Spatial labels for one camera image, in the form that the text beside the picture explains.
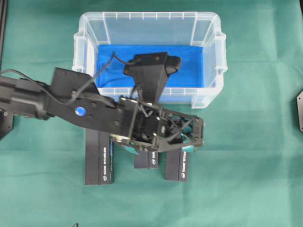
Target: black box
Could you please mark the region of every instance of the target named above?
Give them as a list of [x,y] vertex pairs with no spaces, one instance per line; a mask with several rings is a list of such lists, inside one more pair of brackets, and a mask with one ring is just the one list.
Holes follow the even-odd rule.
[[85,184],[104,185],[113,181],[113,144],[109,133],[87,129]]
[[138,151],[138,155],[134,155],[135,169],[157,169],[159,168],[158,152]]
[[164,180],[187,181],[188,153],[178,150],[166,152]]

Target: black cable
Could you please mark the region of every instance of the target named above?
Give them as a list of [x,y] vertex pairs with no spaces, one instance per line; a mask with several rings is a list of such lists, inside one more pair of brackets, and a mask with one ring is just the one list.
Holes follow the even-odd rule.
[[61,100],[59,100],[58,98],[56,98],[50,91],[48,91],[45,87],[41,86],[38,82],[34,81],[33,79],[31,79],[29,76],[23,74],[22,72],[18,71],[18,70],[3,70],[0,71],[0,75],[4,74],[4,73],[8,73],[8,72],[13,72],[16,73],[20,76],[22,76],[23,78],[29,80],[30,82],[32,82],[33,84],[35,84],[36,86],[38,86],[41,90],[43,90],[48,96],[50,96],[50,98],[52,98],[54,101],[58,102],[59,104],[62,105],[71,105],[79,96],[80,94],[91,84],[93,83],[93,81],[102,73],[104,72],[109,65],[112,63],[113,59],[116,58],[118,61],[122,62],[123,64],[135,64],[136,61],[134,62],[125,62],[123,60],[121,60],[120,58],[118,58],[115,54],[115,52],[113,52],[112,56],[110,57],[110,59],[108,60],[108,62],[102,67],[102,69],[100,69],[92,78],[90,78],[85,84],[83,84],[79,90],[77,90],[74,94],[72,94],[71,99],[69,99],[66,102],[62,102]]

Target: green fabric surface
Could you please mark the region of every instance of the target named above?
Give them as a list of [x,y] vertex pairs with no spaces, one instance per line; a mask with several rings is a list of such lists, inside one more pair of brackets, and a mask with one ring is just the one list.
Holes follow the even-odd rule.
[[213,11],[226,33],[219,96],[196,114],[205,146],[190,154],[187,183],[134,170],[115,145],[115,183],[84,186],[85,130],[53,118],[17,118],[0,142],[0,226],[301,227],[303,90],[299,0],[10,0],[2,69],[50,83],[70,69],[73,34],[88,11]]

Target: blue fabric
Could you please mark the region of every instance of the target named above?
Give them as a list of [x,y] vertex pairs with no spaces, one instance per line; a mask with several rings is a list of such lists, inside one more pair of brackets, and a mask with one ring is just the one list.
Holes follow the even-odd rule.
[[[113,51],[124,61],[136,54],[168,52],[182,60],[180,70],[172,74],[167,87],[203,87],[203,48],[196,46],[139,46],[139,45],[100,45],[97,68],[103,67]],[[97,79],[98,87],[133,87],[132,77],[123,74],[124,65],[115,60]]]

